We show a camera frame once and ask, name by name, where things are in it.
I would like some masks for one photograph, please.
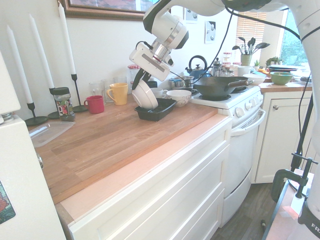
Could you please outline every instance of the green bowl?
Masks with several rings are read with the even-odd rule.
[[[271,81],[276,85],[286,85],[291,81],[293,74],[290,72],[273,71],[270,72]]]

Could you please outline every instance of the oven handle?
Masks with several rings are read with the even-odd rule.
[[[259,109],[258,115],[260,116],[260,118],[254,124],[252,124],[246,128],[232,130],[231,137],[243,135],[243,134],[253,130],[254,128],[258,127],[262,123],[262,121],[265,119],[266,111],[263,109]]]

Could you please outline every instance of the potted plant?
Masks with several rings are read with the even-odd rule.
[[[258,69],[260,68],[260,61],[259,60],[255,60],[255,62],[253,64],[254,64],[253,68],[256,71],[258,71]]]
[[[265,65],[266,65],[266,67],[269,67],[270,65],[273,65],[273,64],[280,65],[282,62],[283,62],[283,60],[280,57],[274,56],[274,57],[269,58],[265,62]]]
[[[243,41],[243,44],[241,46],[235,45],[232,50],[240,50],[242,66],[250,66],[252,55],[259,49],[264,49],[270,45],[270,43],[261,42],[255,46],[256,39],[254,37],[252,37],[247,44],[243,37],[239,36],[238,38]]]

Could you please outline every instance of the frying pan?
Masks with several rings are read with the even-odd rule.
[[[240,76],[211,76],[202,77],[193,84],[193,88],[208,98],[221,98],[232,93],[237,87],[248,86],[253,83],[246,77]]]

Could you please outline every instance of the kitchen floor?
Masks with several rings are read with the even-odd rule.
[[[252,184],[239,210],[219,228],[211,240],[261,240],[261,220],[268,225],[276,203],[271,199],[272,183]]]

